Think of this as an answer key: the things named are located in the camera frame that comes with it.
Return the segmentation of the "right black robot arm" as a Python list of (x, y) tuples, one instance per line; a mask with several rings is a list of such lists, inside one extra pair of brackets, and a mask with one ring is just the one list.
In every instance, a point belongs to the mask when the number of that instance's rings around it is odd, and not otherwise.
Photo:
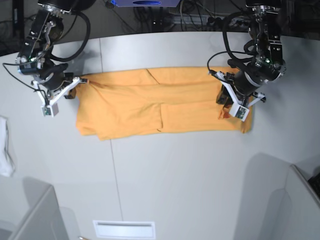
[[(63, 90), (66, 99), (74, 99), (76, 90), (72, 86), (76, 77), (72, 72), (66, 72), (68, 63), (77, 58), (87, 45), (91, 34), (91, 23), (84, 14), (94, 5), (93, 0), (40, 0), (38, 10), (29, 34), (23, 41), (15, 63), (18, 72), (32, 76), (33, 82), (28, 85), (34, 92), (40, 94), (47, 104)], [(55, 56), (54, 45), (68, 33), (64, 31), (63, 16), (73, 15), (85, 22), (86, 31), (79, 49), (69, 57)]]

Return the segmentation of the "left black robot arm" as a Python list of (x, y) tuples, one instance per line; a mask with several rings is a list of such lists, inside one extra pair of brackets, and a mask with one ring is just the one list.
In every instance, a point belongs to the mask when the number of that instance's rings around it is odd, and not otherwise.
[[(258, 101), (265, 102), (266, 97), (257, 90), (263, 85), (279, 80), (286, 71), (281, 43), (281, 27), (277, 22), (281, 9), (280, 0), (248, 0), (246, 10), (240, 10), (227, 16), (222, 25), (225, 53), (229, 55), (228, 65), (237, 69), (237, 73), (208, 69), (211, 76), (222, 83), (216, 103), (229, 109), (229, 115), (245, 121), (250, 107)], [(238, 52), (232, 51), (228, 40), (231, 21), (238, 17), (249, 20), (248, 33), (251, 40), (238, 58)]]

